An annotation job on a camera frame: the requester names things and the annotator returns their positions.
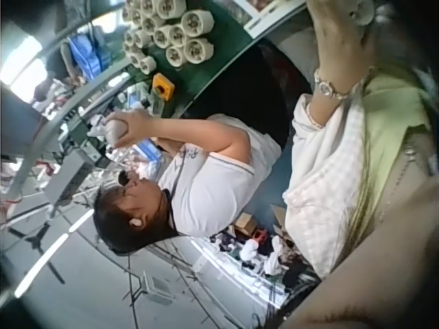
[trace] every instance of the watch face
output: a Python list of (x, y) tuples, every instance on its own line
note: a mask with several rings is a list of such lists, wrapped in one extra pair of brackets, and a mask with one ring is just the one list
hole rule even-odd
[(332, 97), (332, 95), (334, 94), (331, 85), (327, 82), (320, 82), (319, 89), (324, 96)]

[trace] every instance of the white checkered jacket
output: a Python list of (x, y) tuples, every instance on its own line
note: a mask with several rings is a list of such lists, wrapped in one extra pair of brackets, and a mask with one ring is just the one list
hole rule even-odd
[(285, 228), (316, 273), (325, 278), (339, 256), (355, 208), (364, 165), (364, 108), (359, 92), (319, 129), (303, 95), (294, 111), (292, 176), (283, 198)]

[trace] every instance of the dark hair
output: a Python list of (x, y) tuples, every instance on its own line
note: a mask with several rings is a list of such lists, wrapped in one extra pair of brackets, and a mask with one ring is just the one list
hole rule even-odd
[(117, 177), (117, 181), (122, 186), (125, 186), (126, 184), (128, 184), (130, 179), (128, 178), (128, 173), (126, 172), (126, 170), (123, 170), (119, 173), (119, 176)]
[(115, 200), (121, 195), (120, 186), (104, 191), (98, 191), (93, 207), (93, 222), (99, 237), (115, 254), (127, 256), (147, 245), (178, 236), (169, 224), (169, 211), (163, 211), (163, 206), (169, 207), (170, 198), (167, 190), (163, 191), (164, 200), (156, 214), (148, 221), (147, 227), (136, 230), (130, 225), (133, 218), (115, 205)]

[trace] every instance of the silver wristwatch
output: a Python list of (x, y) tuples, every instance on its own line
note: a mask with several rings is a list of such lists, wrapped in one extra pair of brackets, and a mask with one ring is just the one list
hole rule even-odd
[(347, 94), (340, 94), (337, 91), (335, 91), (332, 83), (327, 82), (327, 81), (323, 81), (318, 76), (318, 69), (314, 73), (314, 82), (316, 83), (316, 88), (318, 88), (320, 93), (326, 97), (336, 98), (340, 101), (343, 101), (344, 99), (347, 99), (349, 97), (349, 95), (351, 94), (350, 92)]

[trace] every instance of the black pants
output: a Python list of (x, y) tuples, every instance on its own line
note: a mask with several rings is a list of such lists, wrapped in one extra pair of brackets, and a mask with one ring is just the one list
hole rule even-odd
[(233, 62), (183, 115), (205, 119), (222, 113), (262, 134), (269, 134), (284, 149), (289, 119), (282, 91), (261, 50), (253, 46)]

